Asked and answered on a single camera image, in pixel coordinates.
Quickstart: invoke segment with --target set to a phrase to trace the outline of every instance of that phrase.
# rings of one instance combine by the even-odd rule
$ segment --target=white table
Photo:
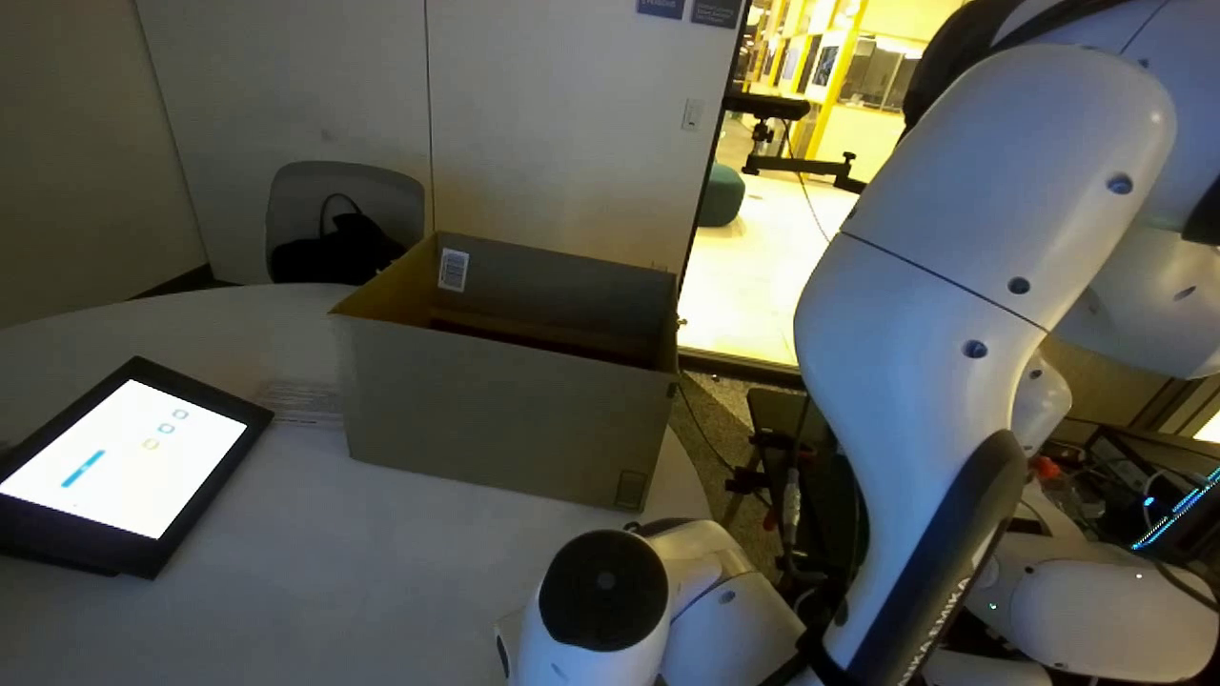
[[[347,457],[334,287],[241,287],[0,326],[0,442],[131,353],[279,411],[160,579],[0,556],[0,683],[499,683],[495,621],[629,513]],[[662,439],[641,519],[706,513]]]

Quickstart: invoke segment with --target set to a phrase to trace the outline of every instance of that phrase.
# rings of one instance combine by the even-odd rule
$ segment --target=cardboard box
[[[334,307],[358,461],[641,510],[676,279],[439,231]]]

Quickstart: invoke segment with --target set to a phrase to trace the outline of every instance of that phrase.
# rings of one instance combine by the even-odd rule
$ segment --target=tablet screen
[[[120,381],[0,493],[155,541],[242,432],[202,405]]]

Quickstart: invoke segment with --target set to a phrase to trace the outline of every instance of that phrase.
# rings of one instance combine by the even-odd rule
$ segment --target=tablet
[[[155,575],[269,411],[131,359],[0,461],[0,547]]]

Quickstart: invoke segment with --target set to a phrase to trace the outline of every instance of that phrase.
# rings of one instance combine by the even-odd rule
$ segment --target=floor
[[[748,122],[729,119],[716,160],[738,169],[748,150]],[[682,353],[795,368],[795,296],[859,195],[791,171],[743,176],[743,184],[748,199],[735,219],[693,231],[680,345]]]

